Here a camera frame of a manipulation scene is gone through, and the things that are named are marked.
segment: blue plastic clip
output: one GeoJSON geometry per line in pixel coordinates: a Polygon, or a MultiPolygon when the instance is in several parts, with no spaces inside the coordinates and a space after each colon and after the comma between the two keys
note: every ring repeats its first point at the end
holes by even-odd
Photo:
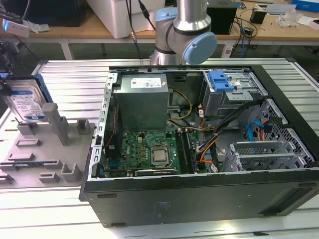
{"type": "Polygon", "coordinates": [[[234,91],[234,87],[229,83],[229,78],[223,71],[209,71],[209,79],[215,91],[234,91]]]}

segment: white storage box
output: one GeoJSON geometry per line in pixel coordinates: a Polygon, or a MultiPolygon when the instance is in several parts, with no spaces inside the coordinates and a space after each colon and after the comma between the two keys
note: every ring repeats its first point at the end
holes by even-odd
{"type": "MultiPolygon", "coordinates": [[[[125,0],[86,1],[114,38],[127,37],[131,34],[125,0]]],[[[164,8],[165,0],[141,1],[149,11],[150,20],[155,25],[155,13],[164,8]]],[[[135,32],[153,30],[151,24],[143,16],[138,0],[132,0],[132,24],[135,32]]]]}

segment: desk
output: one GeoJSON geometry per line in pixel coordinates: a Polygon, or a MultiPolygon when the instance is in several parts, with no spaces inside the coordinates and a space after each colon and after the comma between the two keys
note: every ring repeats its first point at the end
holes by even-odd
{"type": "MultiPolygon", "coordinates": [[[[255,2],[245,1],[247,9],[256,6],[255,2]]],[[[240,16],[244,10],[238,9],[237,16],[240,16]]],[[[298,11],[306,16],[319,17],[319,13],[298,11]]],[[[249,21],[251,11],[246,11],[242,14],[242,18],[249,21]]],[[[263,24],[256,24],[258,28],[257,36],[251,41],[255,45],[318,45],[319,31],[312,28],[300,25],[299,27],[284,27],[276,26],[276,16],[266,15],[263,24]]],[[[5,34],[0,30],[0,35],[4,39],[17,42],[17,39],[10,34],[5,34]]],[[[138,43],[155,43],[154,31],[143,31],[137,34],[138,43]]],[[[237,25],[233,26],[230,35],[218,35],[219,44],[224,45],[222,58],[229,58],[231,49],[236,44],[240,35],[240,30],[237,25]]],[[[62,47],[65,59],[73,59],[70,50],[70,43],[101,43],[102,50],[105,50],[105,43],[133,43],[132,38],[126,37],[114,39],[108,29],[103,25],[99,18],[91,11],[87,13],[86,19],[80,27],[52,27],[51,31],[40,34],[31,33],[29,39],[24,39],[25,42],[38,43],[59,43],[62,47]]]]}

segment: motherboard chip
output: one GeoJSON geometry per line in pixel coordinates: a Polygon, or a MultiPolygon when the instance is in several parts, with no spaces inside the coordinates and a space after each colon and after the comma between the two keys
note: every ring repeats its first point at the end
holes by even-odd
{"type": "Polygon", "coordinates": [[[168,155],[167,147],[161,146],[151,148],[151,164],[156,168],[167,166],[169,163],[168,155]]]}
{"type": "Polygon", "coordinates": [[[154,162],[165,162],[165,150],[156,150],[154,151],[154,162]]]}

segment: slotted metal table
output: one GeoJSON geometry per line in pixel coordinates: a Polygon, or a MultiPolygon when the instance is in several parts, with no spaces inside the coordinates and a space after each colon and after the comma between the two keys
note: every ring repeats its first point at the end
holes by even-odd
{"type": "MultiPolygon", "coordinates": [[[[210,59],[205,64],[262,65],[319,135],[319,85],[296,62],[285,58],[210,59]]],[[[39,64],[34,73],[42,74],[61,116],[69,122],[88,118],[97,123],[109,67],[132,65],[147,66],[149,60],[49,61],[39,64]]],[[[16,125],[7,110],[0,119],[0,160],[18,135],[16,125]]],[[[319,196],[286,217],[105,229],[89,203],[78,200],[79,191],[80,187],[0,190],[1,238],[253,238],[259,232],[269,234],[269,239],[319,238],[319,196]]],[[[213,211],[213,205],[207,207],[213,211]]]]}

